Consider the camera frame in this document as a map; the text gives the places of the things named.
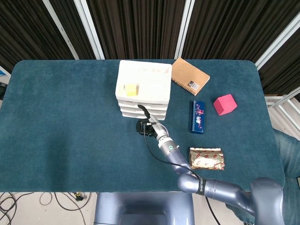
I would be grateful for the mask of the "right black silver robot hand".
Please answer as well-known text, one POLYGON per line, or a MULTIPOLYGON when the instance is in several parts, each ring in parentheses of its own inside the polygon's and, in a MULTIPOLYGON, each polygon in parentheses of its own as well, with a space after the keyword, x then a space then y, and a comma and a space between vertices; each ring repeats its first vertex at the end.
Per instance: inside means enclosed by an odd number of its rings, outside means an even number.
POLYGON ((155 137, 157 140, 164 136, 169 136, 166 127, 161 124, 154 115, 150 114, 145 106, 138 105, 138 108, 144 112, 146 118, 138 120, 136 124, 136 132, 141 135, 155 137))

